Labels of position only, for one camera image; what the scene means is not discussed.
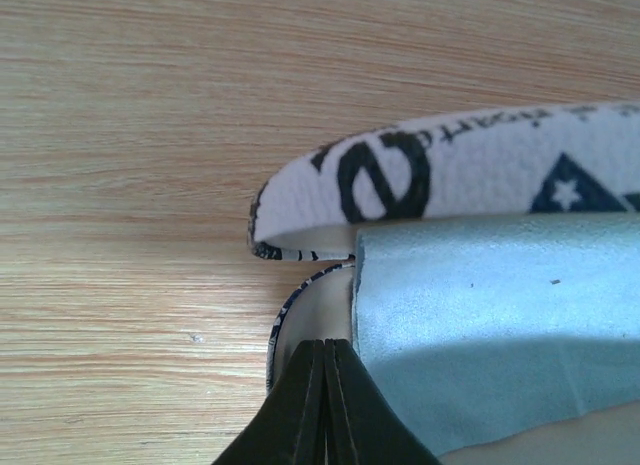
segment wooden table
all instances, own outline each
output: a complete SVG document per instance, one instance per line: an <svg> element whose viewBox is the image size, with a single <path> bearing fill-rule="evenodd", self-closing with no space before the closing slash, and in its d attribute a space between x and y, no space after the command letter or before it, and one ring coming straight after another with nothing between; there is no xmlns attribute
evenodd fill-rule
<svg viewBox="0 0 640 465"><path fill-rule="evenodd" d="M288 160L395 120L637 98L640 0L0 0L0 461L210 463L319 264Z"/></svg>

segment light blue fabric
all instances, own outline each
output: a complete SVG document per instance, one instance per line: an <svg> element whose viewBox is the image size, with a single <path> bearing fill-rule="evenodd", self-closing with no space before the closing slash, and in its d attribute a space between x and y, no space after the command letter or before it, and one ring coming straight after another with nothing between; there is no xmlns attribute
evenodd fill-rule
<svg viewBox="0 0 640 465"><path fill-rule="evenodd" d="M361 230L354 346L436 455L640 399L640 217Z"/></svg>

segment white star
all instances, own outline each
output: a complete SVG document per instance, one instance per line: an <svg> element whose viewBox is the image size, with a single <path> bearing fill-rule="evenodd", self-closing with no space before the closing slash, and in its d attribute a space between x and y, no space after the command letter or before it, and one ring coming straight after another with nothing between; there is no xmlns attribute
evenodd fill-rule
<svg viewBox="0 0 640 465"><path fill-rule="evenodd" d="M565 212L571 210L574 203L582 200L582 196L576 192L577 185L576 180L569 180L568 182L556 180L555 182L556 191L551 199L559 203Z"/></svg>

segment blue towel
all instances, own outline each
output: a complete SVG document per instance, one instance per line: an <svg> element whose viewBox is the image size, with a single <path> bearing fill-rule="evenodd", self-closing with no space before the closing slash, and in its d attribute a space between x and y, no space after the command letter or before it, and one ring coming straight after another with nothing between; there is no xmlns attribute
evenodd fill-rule
<svg viewBox="0 0 640 465"><path fill-rule="evenodd" d="M436 455L640 399L640 216L358 235L354 347Z"/></svg>

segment light brown wooden surface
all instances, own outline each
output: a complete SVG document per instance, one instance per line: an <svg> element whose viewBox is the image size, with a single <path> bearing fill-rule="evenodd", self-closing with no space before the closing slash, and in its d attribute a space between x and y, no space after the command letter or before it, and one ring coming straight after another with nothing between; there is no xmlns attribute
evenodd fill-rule
<svg viewBox="0 0 640 465"><path fill-rule="evenodd" d="M341 135L637 98L640 0L0 0L0 461L210 463L318 264L250 197Z"/></svg>

